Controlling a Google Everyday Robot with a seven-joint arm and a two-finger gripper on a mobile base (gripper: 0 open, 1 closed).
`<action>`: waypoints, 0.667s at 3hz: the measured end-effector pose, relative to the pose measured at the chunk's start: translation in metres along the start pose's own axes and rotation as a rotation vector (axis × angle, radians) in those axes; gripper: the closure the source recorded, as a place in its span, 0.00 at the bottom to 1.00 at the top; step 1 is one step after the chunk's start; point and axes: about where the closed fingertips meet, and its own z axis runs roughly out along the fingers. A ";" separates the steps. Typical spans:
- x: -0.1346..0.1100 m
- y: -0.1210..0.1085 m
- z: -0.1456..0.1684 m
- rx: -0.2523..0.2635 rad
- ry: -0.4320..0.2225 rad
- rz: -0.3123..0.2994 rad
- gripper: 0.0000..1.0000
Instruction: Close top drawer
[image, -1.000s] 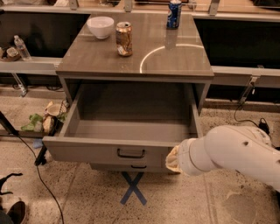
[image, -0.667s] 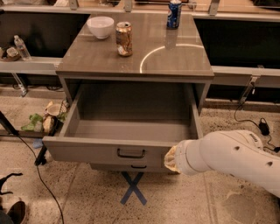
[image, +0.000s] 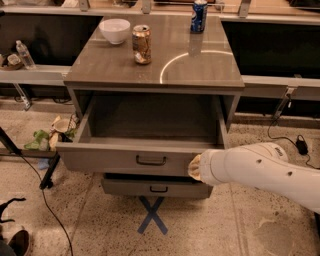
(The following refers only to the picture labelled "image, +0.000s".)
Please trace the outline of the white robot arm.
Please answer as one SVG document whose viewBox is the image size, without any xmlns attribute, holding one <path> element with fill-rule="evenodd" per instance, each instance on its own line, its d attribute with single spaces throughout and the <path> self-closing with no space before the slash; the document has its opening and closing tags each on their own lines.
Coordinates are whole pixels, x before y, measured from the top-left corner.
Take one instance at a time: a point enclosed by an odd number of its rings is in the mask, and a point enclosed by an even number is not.
<svg viewBox="0 0 320 256">
<path fill-rule="evenodd" d="M 276 143 L 205 150 L 189 163 L 188 174 L 210 186 L 235 182 L 269 191 L 320 213 L 320 173 L 291 164 Z"/>
</svg>

